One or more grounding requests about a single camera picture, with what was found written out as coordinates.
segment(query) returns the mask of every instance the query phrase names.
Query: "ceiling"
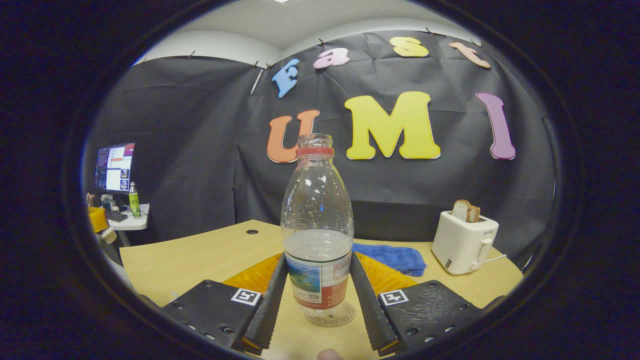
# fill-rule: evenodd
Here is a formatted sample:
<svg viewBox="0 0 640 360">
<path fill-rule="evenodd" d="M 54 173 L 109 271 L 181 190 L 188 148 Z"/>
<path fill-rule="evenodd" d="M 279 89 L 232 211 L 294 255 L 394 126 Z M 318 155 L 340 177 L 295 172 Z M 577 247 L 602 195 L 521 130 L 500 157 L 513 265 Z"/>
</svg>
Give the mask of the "ceiling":
<svg viewBox="0 0 640 360">
<path fill-rule="evenodd" d="M 237 0 L 178 29 L 226 31 L 285 49 L 323 30 L 377 18 L 427 20 L 457 27 L 407 0 Z"/>
</svg>

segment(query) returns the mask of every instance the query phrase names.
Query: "blue letter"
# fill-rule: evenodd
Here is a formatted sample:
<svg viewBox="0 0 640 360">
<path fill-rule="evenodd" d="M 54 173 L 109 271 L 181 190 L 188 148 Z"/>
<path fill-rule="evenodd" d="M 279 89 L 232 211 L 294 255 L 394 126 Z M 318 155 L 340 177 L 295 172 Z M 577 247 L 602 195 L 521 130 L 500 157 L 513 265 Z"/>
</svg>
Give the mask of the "blue letter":
<svg viewBox="0 0 640 360">
<path fill-rule="evenodd" d="M 271 78 L 271 81 L 275 81 L 276 85 L 278 85 L 278 89 L 280 92 L 278 93 L 278 97 L 282 98 L 289 90 L 291 90 L 294 86 L 296 86 L 297 80 L 292 80 L 291 78 L 295 78 L 298 75 L 298 70 L 294 67 L 300 60 L 292 59 L 288 62 L 287 65 L 284 65 L 277 74 Z"/>
</svg>

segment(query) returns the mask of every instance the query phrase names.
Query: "white desk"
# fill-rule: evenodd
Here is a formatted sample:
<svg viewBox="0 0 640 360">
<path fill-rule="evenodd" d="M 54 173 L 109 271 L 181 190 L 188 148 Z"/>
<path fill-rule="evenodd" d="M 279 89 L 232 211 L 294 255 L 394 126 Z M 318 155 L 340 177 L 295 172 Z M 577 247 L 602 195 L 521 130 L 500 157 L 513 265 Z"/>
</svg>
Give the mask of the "white desk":
<svg viewBox="0 0 640 360">
<path fill-rule="evenodd" d="M 108 220 L 109 226 L 118 232 L 122 245 L 131 246 L 126 231 L 143 230 L 147 228 L 149 209 L 149 204 L 140 204 L 140 217 L 134 218 L 131 208 L 127 207 L 125 211 L 121 212 L 121 214 L 127 215 L 126 219 L 121 222 Z"/>
</svg>

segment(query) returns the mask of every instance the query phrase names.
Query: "yellow foam pad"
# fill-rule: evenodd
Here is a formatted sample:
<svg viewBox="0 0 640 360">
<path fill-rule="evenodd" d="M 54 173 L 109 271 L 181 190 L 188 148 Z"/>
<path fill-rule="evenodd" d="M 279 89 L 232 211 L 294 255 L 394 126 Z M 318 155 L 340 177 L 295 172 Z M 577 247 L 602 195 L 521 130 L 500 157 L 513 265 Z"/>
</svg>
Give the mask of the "yellow foam pad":
<svg viewBox="0 0 640 360">
<path fill-rule="evenodd" d="M 359 252 L 354 253 L 356 254 L 356 256 L 358 256 L 360 264 L 362 265 L 364 272 L 367 274 L 369 283 L 371 284 L 373 292 L 375 292 L 376 296 L 387 291 L 393 291 L 408 288 L 409 286 L 413 285 L 418 285 L 415 280 L 397 270 L 390 268 L 389 266 L 379 262 L 378 260 L 374 260 L 369 256 L 362 255 Z"/>
<path fill-rule="evenodd" d="M 236 288 L 257 291 L 264 295 L 264 293 L 267 292 L 267 288 L 271 282 L 273 272 L 278 265 L 280 256 L 282 256 L 282 253 L 275 254 L 270 258 L 262 260 L 261 262 L 228 278 L 222 283 L 229 286 L 235 286 Z"/>
<path fill-rule="evenodd" d="M 99 233 L 109 227 L 107 214 L 103 208 L 89 208 L 89 221 L 91 221 L 94 233 Z"/>
</svg>

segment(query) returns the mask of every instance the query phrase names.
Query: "blue cloth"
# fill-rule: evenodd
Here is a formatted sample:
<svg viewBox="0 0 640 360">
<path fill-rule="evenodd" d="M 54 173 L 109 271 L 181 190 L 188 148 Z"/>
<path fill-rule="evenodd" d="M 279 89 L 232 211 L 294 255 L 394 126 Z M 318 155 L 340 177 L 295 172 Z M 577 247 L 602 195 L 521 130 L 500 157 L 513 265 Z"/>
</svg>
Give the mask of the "blue cloth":
<svg viewBox="0 0 640 360">
<path fill-rule="evenodd" d="M 405 275 L 422 276 L 427 264 L 420 252 L 410 247 L 353 244 L 353 251 L 369 256 Z"/>
</svg>

